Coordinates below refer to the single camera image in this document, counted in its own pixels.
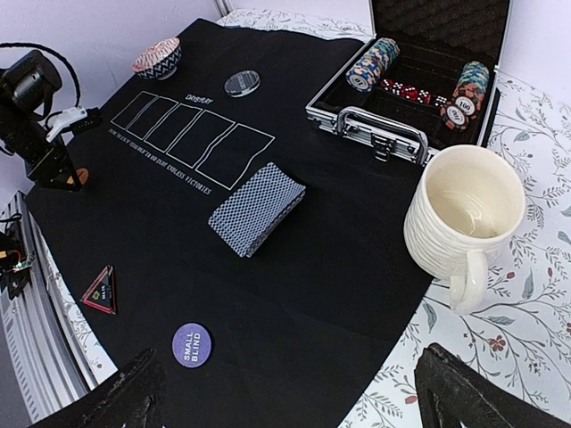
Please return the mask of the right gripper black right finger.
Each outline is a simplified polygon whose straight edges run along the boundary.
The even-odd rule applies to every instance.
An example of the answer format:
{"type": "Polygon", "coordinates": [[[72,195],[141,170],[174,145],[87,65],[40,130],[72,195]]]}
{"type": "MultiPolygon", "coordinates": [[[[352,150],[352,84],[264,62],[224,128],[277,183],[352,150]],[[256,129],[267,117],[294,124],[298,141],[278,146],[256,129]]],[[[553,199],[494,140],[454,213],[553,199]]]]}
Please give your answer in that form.
{"type": "Polygon", "coordinates": [[[414,370],[424,427],[568,427],[570,424],[504,391],[438,343],[414,370]]]}

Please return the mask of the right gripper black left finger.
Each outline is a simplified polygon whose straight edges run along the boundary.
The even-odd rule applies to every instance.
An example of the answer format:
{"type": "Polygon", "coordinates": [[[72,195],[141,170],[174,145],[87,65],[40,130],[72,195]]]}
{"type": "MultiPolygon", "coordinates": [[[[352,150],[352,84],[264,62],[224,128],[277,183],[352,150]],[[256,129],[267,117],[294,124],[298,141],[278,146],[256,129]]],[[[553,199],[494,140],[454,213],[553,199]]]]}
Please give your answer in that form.
{"type": "Polygon", "coordinates": [[[94,390],[34,423],[35,427],[162,427],[165,372],[146,349],[94,390]]]}

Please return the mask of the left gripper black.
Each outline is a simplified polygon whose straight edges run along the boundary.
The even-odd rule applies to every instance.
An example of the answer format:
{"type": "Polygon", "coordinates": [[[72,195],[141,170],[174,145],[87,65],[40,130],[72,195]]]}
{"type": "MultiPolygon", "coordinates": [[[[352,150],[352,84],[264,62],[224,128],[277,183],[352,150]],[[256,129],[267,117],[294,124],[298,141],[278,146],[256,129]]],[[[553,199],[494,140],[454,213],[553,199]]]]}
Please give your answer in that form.
{"type": "Polygon", "coordinates": [[[12,150],[24,160],[27,178],[37,185],[70,192],[78,192],[83,187],[60,137],[48,143],[42,133],[33,137],[18,136],[12,150]]]}

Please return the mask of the orange big blind button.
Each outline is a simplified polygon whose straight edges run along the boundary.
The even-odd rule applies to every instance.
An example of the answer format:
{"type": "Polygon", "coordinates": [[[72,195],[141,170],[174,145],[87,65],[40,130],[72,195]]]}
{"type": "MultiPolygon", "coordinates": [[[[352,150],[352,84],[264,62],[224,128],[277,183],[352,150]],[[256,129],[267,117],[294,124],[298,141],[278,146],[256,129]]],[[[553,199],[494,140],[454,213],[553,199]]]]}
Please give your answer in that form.
{"type": "Polygon", "coordinates": [[[85,185],[89,178],[89,172],[85,168],[77,169],[76,174],[78,176],[79,182],[85,185]]]}

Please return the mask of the purple small blind button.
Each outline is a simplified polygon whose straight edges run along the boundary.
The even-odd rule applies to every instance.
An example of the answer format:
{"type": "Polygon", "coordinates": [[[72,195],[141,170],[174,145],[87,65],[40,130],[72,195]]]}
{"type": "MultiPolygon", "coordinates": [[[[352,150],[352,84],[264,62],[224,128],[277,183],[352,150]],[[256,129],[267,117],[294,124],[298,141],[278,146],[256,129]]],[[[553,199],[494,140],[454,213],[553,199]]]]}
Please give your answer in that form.
{"type": "Polygon", "coordinates": [[[203,325],[187,323],[180,326],[173,335],[171,348],[174,358],[181,366],[194,369],[204,365],[210,358],[212,338],[203,325]]]}

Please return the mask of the clear round dealer button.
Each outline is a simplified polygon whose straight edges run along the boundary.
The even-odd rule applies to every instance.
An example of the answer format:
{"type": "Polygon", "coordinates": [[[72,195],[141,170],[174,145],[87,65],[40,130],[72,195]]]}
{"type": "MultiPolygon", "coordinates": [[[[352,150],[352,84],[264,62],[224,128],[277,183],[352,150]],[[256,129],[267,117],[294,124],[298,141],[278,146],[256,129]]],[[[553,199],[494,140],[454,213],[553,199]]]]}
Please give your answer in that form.
{"type": "Polygon", "coordinates": [[[242,70],[227,79],[223,88],[233,98],[244,97],[254,92],[261,84],[261,77],[255,70],[242,70]]]}

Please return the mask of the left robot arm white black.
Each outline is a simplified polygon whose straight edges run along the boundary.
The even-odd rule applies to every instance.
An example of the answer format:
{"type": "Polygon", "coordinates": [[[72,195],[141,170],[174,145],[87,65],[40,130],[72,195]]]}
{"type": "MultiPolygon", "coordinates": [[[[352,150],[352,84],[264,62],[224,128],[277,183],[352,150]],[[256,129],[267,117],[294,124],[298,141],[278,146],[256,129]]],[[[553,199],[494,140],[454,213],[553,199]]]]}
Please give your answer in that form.
{"type": "Polygon", "coordinates": [[[1,142],[4,151],[24,161],[27,178],[44,187],[71,192],[81,190],[88,173],[73,165],[62,134],[76,132],[88,117],[79,105],[80,87],[75,70],[61,54],[46,46],[2,43],[3,48],[28,48],[12,66],[1,70],[1,142]],[[62,78],[46,57],[51,54],[68,69],[75,86],[76,104],[52,111],[54,94],[62,78]]]}

